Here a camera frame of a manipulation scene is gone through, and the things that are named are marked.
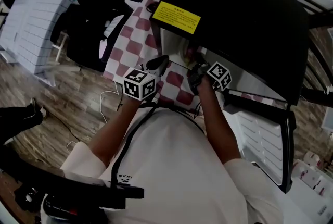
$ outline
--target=red and white checkered cloth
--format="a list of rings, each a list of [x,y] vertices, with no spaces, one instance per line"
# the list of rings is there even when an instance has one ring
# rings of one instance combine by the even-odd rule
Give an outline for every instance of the red and white checkered cloth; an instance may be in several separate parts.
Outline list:
[[[146,7],[159,0],[143,0],[124,25],[113,47],[105,68],[104,77],[122,83],[122,76],[129,67],[135,67],[144,59],[157,56],[158,51],[149,21],[151,13]],[[170,62],[158,83],[156,96],[186,110],[195,109],[199,97],[194,96],[187,82],[189,70]]]

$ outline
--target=black headset strap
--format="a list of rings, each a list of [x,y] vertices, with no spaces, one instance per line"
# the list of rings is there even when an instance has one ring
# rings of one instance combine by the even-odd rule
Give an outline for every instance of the black headset strap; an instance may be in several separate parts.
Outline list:
[[[147,107],[152,107],[151,110],[148,112],[148,114],[135,126],[135,128],[129,133],[129,135],[127,136],[124,148],[122,149],[118,159],[116,160],[116,162],[114,162],[113,166],[112,166],[112,170],[111,170],[111,184],[117,184],[118,183],[118,170],[121,164],[121,161],[123,160],[125,154],[127,153],[132,138],[134,136],[134,134],[137,132],[137,130],[141,127],[141,125],[143,123],[145,123],[155,112],[155,110],[159,107],[156,103],[144,103],[140,106],[140,108],[147,108]],[[171,111],[177,112],[179,114],[181,114],[183,117],[187,118],[189,121],[191,121],[192,123],[194,123],[201,131],[202,133],[204,133],[204,131],[202,130],[202,128],[192,119],[190,119],[189,117],[185,116],[181,111],[179,111],[177,108],[173,108],[173,107],[165,107],[168,108]]]

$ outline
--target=yellow warning sticker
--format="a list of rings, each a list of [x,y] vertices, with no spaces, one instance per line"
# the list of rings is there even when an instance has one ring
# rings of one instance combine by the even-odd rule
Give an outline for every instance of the yellow warning sticker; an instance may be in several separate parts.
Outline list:
[[[153,18],[193,34],[200,17],[178,6],[161,1]]]

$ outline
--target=white table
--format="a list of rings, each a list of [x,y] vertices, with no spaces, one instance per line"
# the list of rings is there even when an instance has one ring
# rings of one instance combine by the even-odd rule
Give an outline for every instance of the white table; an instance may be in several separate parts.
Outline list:
[[[73,0],[15,0],[3,32],[0,45],[22,66],[49,85],[45,71],[52,49],[50,35],[59,16]]]

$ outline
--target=person's leg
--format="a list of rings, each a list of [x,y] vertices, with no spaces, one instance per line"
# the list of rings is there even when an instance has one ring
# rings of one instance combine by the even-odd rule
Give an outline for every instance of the person's leg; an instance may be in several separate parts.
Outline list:
[[[7,117],[0,117],[0,123],[3,125],[3,133],[0,135],[0,145],[3,145],[10,138],[16,136],[21,131],[31,129],[43,122],[41,111],[36,112],[32,117],[15,120]]]
[[[27,107],[3,107],[0,108],[0,117],[24,119],[33,116],[36,113],[35,100],[30,100],[30,105]]]

